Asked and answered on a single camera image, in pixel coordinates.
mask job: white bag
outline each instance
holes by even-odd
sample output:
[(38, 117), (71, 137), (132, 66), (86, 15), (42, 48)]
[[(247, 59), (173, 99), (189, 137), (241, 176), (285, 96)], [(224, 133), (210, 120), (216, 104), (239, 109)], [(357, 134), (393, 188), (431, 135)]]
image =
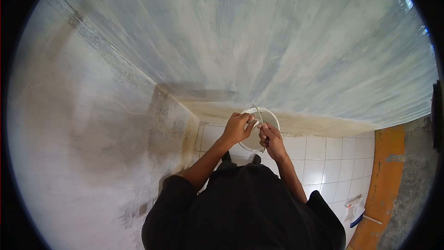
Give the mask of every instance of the white bag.
[(365, 199), (362, 195), (359, 195), (355, 199), (350, 199), (345, 203), (345, 207), (348, 209), (348, 215), (346, 220), (350, 222), (350, 228), (358, 224), (362, 220), (362, 215), (365, 211)]

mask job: white wall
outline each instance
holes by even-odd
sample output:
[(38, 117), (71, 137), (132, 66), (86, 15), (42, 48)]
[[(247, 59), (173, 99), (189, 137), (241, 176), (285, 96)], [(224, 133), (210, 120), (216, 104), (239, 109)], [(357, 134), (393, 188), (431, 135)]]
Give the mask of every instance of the white wall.
[(15, 59), (8, 139), (51, 248), (142, 249), (159, 182), (191, 163), (197, 125), (63, 0), (40, 1)]
[(285, 132), (346, 135), (430, 113), (435, 58), (409, 0), (67, 1), (203, 121), (254, 103)]

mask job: stick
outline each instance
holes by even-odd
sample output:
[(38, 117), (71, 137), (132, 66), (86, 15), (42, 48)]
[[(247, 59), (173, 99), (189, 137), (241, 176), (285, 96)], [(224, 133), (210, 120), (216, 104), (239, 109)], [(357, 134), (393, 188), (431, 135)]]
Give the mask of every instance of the stick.
[(376, 219), (370, 218), (370, 217), (368, 217), (368, 216), (365, 215), (365, 214), (363, 214), (362, 217), (367, 218), (368, 220), (371, 220), (371, 221), (373, 221), (373, 222), (376, 222), (376, 223), (378, 223), (379, 225), (382, 224), (381, 221), (378, 221), (378, 220), (376, 220)]

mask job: white tile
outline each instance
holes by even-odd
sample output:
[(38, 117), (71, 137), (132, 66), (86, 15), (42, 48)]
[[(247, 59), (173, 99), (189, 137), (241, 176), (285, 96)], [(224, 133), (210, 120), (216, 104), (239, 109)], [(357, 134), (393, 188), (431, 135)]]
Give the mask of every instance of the white tile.
[(204, 125), (200, 150), (203, 152), (208, 151), (223, 134), (224, 130), (223, 126)]
[(361, 184), (361, 194), (364, 195), (369, 192), (370, 181), (372, 180), (372, 176), (363, 177)]
[(197, 162), (197, 160), (199, 160), (199, 158), (200, 158), (200, 153), (195, 150), (193, 153), (193, 163), (192, 164), (195, 164)]
[(248, 163), (252, 163), (253, 162), (253, 158), (246, 158), (246, 157), (240, 157), (240, 156), (231, 156), (231, 161), (233, 163), (236, 163), (237, 166), (245, 166)]
[(348, 245), (350, 243), (350, 240), (352, 240), (353, 234), (356, 231), (356, 227), (357, 225), (345, 231), (345, 245)]
[(322, 183), (336, 182), (339, 179), (341, 171), (341, 160), (325, 160), (324, 174), (322, 175)]
[(355, 164), (353, 166), (353, 175), (352, 179), (354, 178), (362, 178), (364, 176), (364, 165), (365, 165), (365, 159), (355, 159)]
[(292, 160), (291, 163), (293, 164), (294, 171), (296, 172), (297, 178), (299, 181), (302, 181), (302, 175), (304, 172), (304, 160)]
[(305, 147), (305, 160), (325, 159), (326, 137), (307, 136), (307, 146)]
[(247, 158), (254, 157), (253, 152), (250, 152), (249, 150), (242, 148), (242, 146), (239, 144), (235, 144), (233, 147), (231, 147), (229, 152), (230, 155), (242, 156)]
[(325, 149), (325, 159), (341, 159), (342, 158), (342, 137), (327, 137), (327, 147)]
[(342, 159), (341, 171), (339, 172), (339, 181), (351, 180), (353, 176), (354, 159)]
[[(204, 125), (203, 133), (202, 133), (202, 143), (201, 143), (201, 151), (207, 152), (219, 139), (219, 137), (223, 134), (225, 128), (223, 126), (215, 126), (215, 125)], [(235, 144), (230, 149), (230, 155), (233, 156), (241, 156), (241, 157), (251, 157), (254, 154), (246, 149), (242, 148), (241, 145)]]
[(290, 159), (305, 159), (307, 136), (284, 137), (283, 142)]
[(364, 177), (371, 176), (373, 171), (374, 158), (366, 158), (364, 165)]
[(302, 186), (302, 188), (304, 189), (305, 195), (307, 196), (307, 200), (308, 200), (308, 199), (310, 199), (310, 194), (313, 191), (315, 191), (315, 190), (319, 191), (321, 189), (321, 185), (320, 184), (305, 185), (305, 186)]
[(356, 138), (342, 137), (342, 159), (355, 158), (355, 141)]
[(340, 201), (340, 202), (336, 202), (336, 203), (332, 203), (332, 204), (328, 204), (330, 206), (330, 208), (332, 209), (332, 211), (334, 212), (334, 214), (336, 214), (336, 217), (338, 218), (342, 218), (344, 216), (347, 215), (347, 208), (345, 207), (345, 203), (347, 202), (347, 200), (344, 201)]
[(194, 150), (200, 150), (200, 146), (202, 144), (202, 132), (203, 132), (203, 125), (201, 125), (199, 127), (199, 130), (197, 131), (196, 146), (194, 147)]
[(320, 184), (325, 160), (305, 160), (302, 184)]
[(262, 159), (261, 164), (267, 166), (268, 168), (270, 168), (270, 170), (273, 171), (273, 173), (275, 173), (276, 175), (279, 176), (279, 169), (278, 169), (278, 165), (276, 164), (276, 162), (274, 161), (274, 159)]
[(337, 183), (334, 202), (340, 202), (348, 199), (351, 183), (352, 181), (340, 181)]
[(362, 178), (357, 178), (352, 180), (352, 184), (350, 185), (350, 191), (348, 193), (348, 199), (358, 197), (361, 194), (361, 184)]
[(365, 141), (370, 141), (366, 138), (356, 138), (355, 141), (355, 158), (365, 158)]
[(366, 149), (366, 158), (374, 158), (375, 157), (375, 140), (370, 139), (370, 142), (367, 144)]
[(371, 138), (375, 139), (375, 131), (364, 132), (356, 135), (356, 138)]
[(346, 216), (341, 218), (339, 221), (341, 221), (341, 224), (344, 226), (344, 230), (350, 229), (350, 220), (348, 220)]
[(336, 187), (337, 182), (324, 183), (321, 185), (321, 190), (319, 192), (327, 204), (333, 203), (336, 194)]
[(375, 155), (375, 140), (368, 138), (356, 138), (356, 158), (372, 158)]

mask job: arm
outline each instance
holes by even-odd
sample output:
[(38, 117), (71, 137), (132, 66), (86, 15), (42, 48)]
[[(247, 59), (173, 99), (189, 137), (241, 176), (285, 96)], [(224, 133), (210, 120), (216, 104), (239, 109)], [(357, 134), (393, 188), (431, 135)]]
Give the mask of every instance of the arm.
[(276, 161), (279, 174), (287, 186), (287, 189), (291, 191), (299, 201), (304, 204), (307, 203), (307, 196), (305, 195), (301, 182), (297, 178), (290, 157), (285, 150), (281, 133), (269, 123), (264, 123), (264, 125), (259, 124), (258, 128), (261, 129), (259, 132), (259, 138), (261, 139), (260, 144), (267, 148), (270, 157)]
[[(248, 120), (252, 120), (245, 129)], [(251, 114), (233, 113), (228, 120), (225, 131), (214, 145), (195, 164), (182, 175), (196, 191), (199, 191), (213, 173), (222, 156), (236, 143), (250, 136), (256, 120)]]

